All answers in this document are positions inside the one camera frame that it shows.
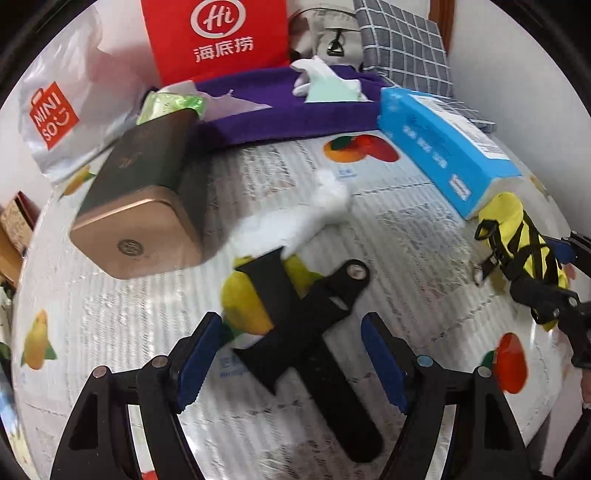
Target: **bag handle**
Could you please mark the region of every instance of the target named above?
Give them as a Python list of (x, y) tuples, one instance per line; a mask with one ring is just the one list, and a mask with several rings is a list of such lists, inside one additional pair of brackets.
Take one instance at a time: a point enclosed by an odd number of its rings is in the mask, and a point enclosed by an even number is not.
[(31, 106), (32, 107), (35, 107), (35, 105), (39, 102), (39, 100), (41, 100), (43, 93), (45, 93), (45, 92), (43, 91), (42, 88), (40, 88), (35, 93), (33, 93), (33, 96), (31, 97)]

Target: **gray checkered cushion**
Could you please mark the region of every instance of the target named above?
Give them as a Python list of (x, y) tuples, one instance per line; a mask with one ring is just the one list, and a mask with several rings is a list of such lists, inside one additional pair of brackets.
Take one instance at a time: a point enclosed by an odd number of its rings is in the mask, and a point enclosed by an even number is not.
[(353, 0), (363, 66), (411, 90), (452, 95), (452, 78), (435, 22), (382, 0)]

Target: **printed tablecloth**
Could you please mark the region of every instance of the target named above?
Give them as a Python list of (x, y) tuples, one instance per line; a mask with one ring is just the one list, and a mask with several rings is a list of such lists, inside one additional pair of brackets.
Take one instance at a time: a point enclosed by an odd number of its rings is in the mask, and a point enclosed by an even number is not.
[[(350, 184), (352, 211), (348, 222), (325, 228), (299, 255), (310, 270), (322, 274), (350, 258), (372, 270), (372, 281), (353, 314), (324, 337), (380, 429), (384, 452), (372, 463), (352, 463), (296, 372), (289, 371), (279, 382), (274, 397), (224, 347), (197, 401), (180, 416), (205, 477), (377, 478), (404, 416), (388, 403), (361, 342), (361, 318), (371, 311), (415, 352), (464, 371), (478, 366), (505, 332), (515, 332), (527, 350), (529, 377), (522, 392), (508, 395), (508, 401), (525, 441), (531, 440), (562, 382), (567, 353), (557, 334), (536, 326), (529, 310), (503, 292), (500, 277), (481, 288), (473, 285), (470, 262), (485, 258), (487, 247), (473, 240), (475, 224), (464, 222), (408, 157), (400, 153), (394, 163), (372, 157), (335, 163), (323, 153), (327, 140), (216, 155), (205, 231), (210, 259), (199, 267), (151, 277), (111, 278), (70, 242), (69, 228), (91, 182), (70, 196), (56, 193), (28, 252), (13, 338), (17, 404), (40, 478), (50, 475), (61, 433), (92, 369), (139, 368), (190, 335), (206, 312), (220, 312), (220, 288), (232, 271), (232, 228), (253, 213), (305, 203), (319, 168), (333, 170)], [(102, 161), (104, 156), (91, 171)], [(33, 370), (20, 360), (25, 337), (42, 310), (53, 355)], [(150, 471), (136, 407), (131, 408), (131, 421), (140, 467)], [(452, 424), (453, 407), (448, 407), (429, 478), (439, 478), (443, 469)]]

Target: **purple towel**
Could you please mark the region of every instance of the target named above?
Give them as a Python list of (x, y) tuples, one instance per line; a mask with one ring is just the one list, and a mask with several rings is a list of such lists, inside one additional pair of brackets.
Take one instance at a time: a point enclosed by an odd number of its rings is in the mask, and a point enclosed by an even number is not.
[(201, 139), (210, 149), (244, 143), (321, 137), (344, 132), (377, 129), (380, 90), (387, 85), (378, 75), (359, 73), (352, 67), (333, 66), (342, 79), (358, 79), (371, 102), (305, 103), (292, 94), (300, 73), (289, 67), (251, 70), (196, 84), (212, 96), (232, 95), (272, 108), (239, 113), (201, 124)]

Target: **haidilao logo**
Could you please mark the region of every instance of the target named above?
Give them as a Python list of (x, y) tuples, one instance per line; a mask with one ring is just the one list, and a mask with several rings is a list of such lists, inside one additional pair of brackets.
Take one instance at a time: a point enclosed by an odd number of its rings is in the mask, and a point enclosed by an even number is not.
[(236, 33), (246, 20), (240, 0), (204, 0), (191, 14), (195, 33), (205, 38), (223, 38)]

